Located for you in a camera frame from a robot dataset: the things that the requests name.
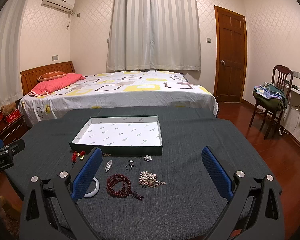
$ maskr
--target silver screw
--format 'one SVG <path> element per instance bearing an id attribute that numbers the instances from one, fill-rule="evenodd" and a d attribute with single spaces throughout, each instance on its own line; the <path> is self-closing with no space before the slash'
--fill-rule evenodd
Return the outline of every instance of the silver screw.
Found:
<path id="1" fill-rule="evenodd" d="M 272 175 L 267 175 L 267 180 L 269 180 L 269 181 L 273 181 L 273 177 L 272 177 Z"/>
<path id="2" fill-rule="evenodd" d="M 237 171 L 236 174 L 237 174 L 237 176 L 240 177 L 240 178 L 244 177 L 244 172 L 243 172 L 243 171 Z"/>
<path id="3" fill-rule="evenodd" d="M 59 174 L 60 178 L 65 178 L 66 176 L 68 176 L 68 172 L 66 172 L 66 171 L 63 171 Z"/>
<path id="4" fill-rule="evenodd" d="M 31 178 L 31 182 L 36 182 L 38 180 L 38 177 L 37 176 L 33 176 L 32 178 Z"/>

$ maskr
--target chair leg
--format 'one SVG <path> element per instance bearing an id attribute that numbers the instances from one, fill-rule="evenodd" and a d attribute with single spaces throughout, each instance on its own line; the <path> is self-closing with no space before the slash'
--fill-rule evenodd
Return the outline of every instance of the chair leg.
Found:
<path id="1" fill-rule="evenodd" d="M 267 118 L 267 114 L 268 114 L 268 110 L 266 109 L 266 110 L 265 110 L 265 117 L 263 118 L 262 125 L 261 125 L 261 127 L 260 127 L 260 131 L 262 130 L 263 126 L 265 125 L 266 118 Z"/>
<path id="2" fill-rule="evenodd" d="M 275 130 L 274 130 L 273 136 L 275 135 L 275 133 L 277 132 L 278 128 L 280 127 L 280 121 L 281 121 L 281 118 L 282 118 L 282 114 L 283 114 L 283 111 L 281 111 L 281 113 L 279 115 L 278 123 L 275 126 Z"/>
<path id="3" fill-rule="evenodd" d="M 249 127 L 251 127 L 251 125 L 252 125 L 254 116 L 256 115 L 257 108 L 258 108 L 258 101 L 256 101 L 256 105 L 255 105 L 254 110 L 253 110 L 253 114 L 252 114 L 252 117 L 251 117 L 251 121 L 250 121 Z"/>
<path id="4" fill-rule="evenodd" d="M 267 129 L 267 131 L 266 131 L 266 134 L 265 134 L 265 136 L 264 136 L 264 140 L 266 140 L 266 139 L 268 138 L 268 135 L 269 135 L 269 133 L 270 133 L 271 127 L 272 127 L 272 125 L 273 125 L 273 123 L 274 123 L 274 119 L 275 119 L 275 113 L 272 113 L 272 118 L 271 118 L 269 127 L 268 127 L 268 129 Z"/>

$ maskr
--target striped curtain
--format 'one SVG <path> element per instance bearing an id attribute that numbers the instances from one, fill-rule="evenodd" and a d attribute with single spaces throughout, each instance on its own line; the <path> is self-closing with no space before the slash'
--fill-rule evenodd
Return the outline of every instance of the striped curtain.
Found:
<path id="1" fill-rule="evenodd" d="M 200 70 L 196 0 L 115 0 L 107 70 Z"/>
<path id="2" fill-rule="evenodd" d="M 8 0 L 0 11 L 0 109 L 22 98 L 19 42 L 27 0 Z"/>

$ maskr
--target red pillow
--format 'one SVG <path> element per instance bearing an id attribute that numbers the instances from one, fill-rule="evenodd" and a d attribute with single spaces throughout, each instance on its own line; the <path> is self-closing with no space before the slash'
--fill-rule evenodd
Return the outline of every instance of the red pillow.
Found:
<path id="1" fill-rule="evenodd" d="M 37 80 L 38 82 L 42 82 L 42 81 L 52 80 L 56 78 L 62 78 L 64 76 L 66 76 L 66 73 L 63 71 L 51 71 L 41 75 L 39 78 L 37 78 Z"/>
<path id="2" fill-rule="evenodd" d="M 66 76 L 62 78 L 40 82 L 28 93 L 28 95 L 34 95 L 34 96 L 50 95 L 54 91 L 70 86 L 71 84 L 77 82 L 79 79 L 83 80 L 86 78 L 81 74 L 68 73 L 66 74 Z"/>

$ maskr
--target wooden headboard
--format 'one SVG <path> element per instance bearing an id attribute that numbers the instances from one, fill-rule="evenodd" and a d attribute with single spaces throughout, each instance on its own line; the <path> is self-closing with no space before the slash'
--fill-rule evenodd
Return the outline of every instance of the wooden headboard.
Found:
<path id="1" fill-rule="evenodd" d="M 38 83 L 38 77 L 50 71 L 63 71 L 65 73 L 75 73 L 72 61 L 60 62 L 21 71 L 21 84 L 23 95 L 28 94 L 33 89 L 33 87 Z"/>

